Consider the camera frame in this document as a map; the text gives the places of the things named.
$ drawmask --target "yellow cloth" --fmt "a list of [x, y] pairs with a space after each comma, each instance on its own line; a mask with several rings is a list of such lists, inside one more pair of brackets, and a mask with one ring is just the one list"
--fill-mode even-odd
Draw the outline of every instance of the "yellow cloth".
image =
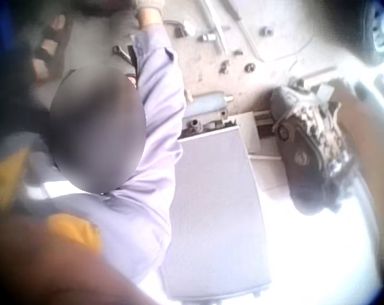
[[99, 230], [89, 221], [69, 214], [55, 214], [48, 217], [48, 229], [64, 236], [90, 250], [100, 253], [101, 239]]
[[18, 189], [29, 149], [20, 149], [0, 162], [0, 210], [6, 211]]

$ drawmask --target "metal pipe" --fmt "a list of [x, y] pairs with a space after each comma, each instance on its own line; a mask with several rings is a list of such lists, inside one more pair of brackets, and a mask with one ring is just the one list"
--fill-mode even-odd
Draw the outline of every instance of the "metal pipe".
[[229, 55], [229, 46], [226, 41], [226, 37], [224, 36], [224, 32], [222, 29], [222, 25], [220, 23], [219, 16], [217, 16], [215, 9], [213, 7], [211, 0], [203, 0], [203, 3], [205, 3], [206, 9], [209, 12], [209, 15], [212, 19], [213, 26], [215, 28], [216, 34], [219, 37], [220, 44], [222, 46], [223, 52], [225, 55]]

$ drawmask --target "wrench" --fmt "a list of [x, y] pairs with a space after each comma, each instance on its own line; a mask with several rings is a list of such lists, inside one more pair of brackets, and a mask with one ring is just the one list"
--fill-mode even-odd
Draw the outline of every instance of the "wrench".
[[118, 44], [113, 46], [113, 54], [120, 56], [124, 61], [128, 62], [130, 65], [133, 65], [130, 55], [124, 52], [124, 50]]

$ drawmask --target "hand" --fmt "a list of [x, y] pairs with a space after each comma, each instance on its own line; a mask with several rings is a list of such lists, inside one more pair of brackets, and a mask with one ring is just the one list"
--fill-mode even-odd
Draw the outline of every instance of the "hand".
[[144, 8], [154, 8], [158, 10], [162, 16], [162, 10], [165, 6], [165, 0], [133, 0], [135, 9], [138, 11]]

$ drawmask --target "concrete floor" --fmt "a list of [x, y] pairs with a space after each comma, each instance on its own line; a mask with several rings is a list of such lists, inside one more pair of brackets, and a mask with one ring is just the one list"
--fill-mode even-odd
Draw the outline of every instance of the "concrete floor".
[[[173, 38], [173, 45], [179, 54], [185, 87], [193, 95], [212, 91], [233, 94], [229, 113], [236, 114], [267, 107], [267, 92], [274, 86], [284, 84], [291, 76], [303, 76], [331, 66], [348, 66], [359, 61], [342, 47], [332, 36], [329, 22], [324, 22], [324, 7], [313, 0], [244, 0], [235, 1], [243, 16], [243, 22], [256, 40], [261, 56], [266, 62], [255, 59], [247, 45], [238, 24], [232, 20], [218, 0], [212, 0], [223, 25], [231, 29], [226, 40], [231, 51], [241, 49], [244, 56], [225, 56], [217, 43], [198, 42], [196, 37]], [[167, 0], [165, 20], [187, 20], [201, 34], [211, 29], [206, 21], [200, 1]], [[274, 36], [263, 38], [259, 30], [272, 26]], [[168, 32], [174, 36], [174, 28], [168, 25]], [[137, 30], [134, 13], [122, 11], [113, 16], [74, 16], [71, 40], [65, 54], [65, 71], [89, 64], [107, 64], [123, 72], [132, 72], [120, 58], [111, 55], [114, 44], [130, 44], [130, 35]], [[230, 59], [228, 75], [219, 75], [220, 64]], [[244, 66], [254, 62], [257, 69], [247, 74]], [[41, 87], [38, 100], [49, 107], [59, 81]]]

